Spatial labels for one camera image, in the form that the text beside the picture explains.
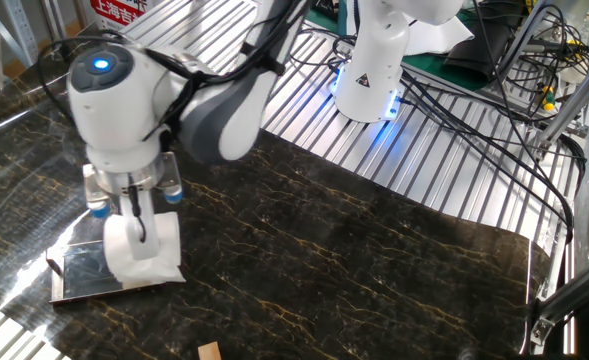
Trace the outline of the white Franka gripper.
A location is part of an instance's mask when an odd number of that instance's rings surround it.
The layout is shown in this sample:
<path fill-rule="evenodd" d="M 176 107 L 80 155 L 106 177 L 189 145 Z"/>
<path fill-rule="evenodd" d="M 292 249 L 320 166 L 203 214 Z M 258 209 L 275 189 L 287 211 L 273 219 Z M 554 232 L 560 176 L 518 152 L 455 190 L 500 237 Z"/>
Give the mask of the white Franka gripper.
<path fill-rule="evenodd" d="M 134 260 L 156 257 L 160 251 L 155 213 L 149 191 L 129 188 L 119 198 L 125 234 Z"/>

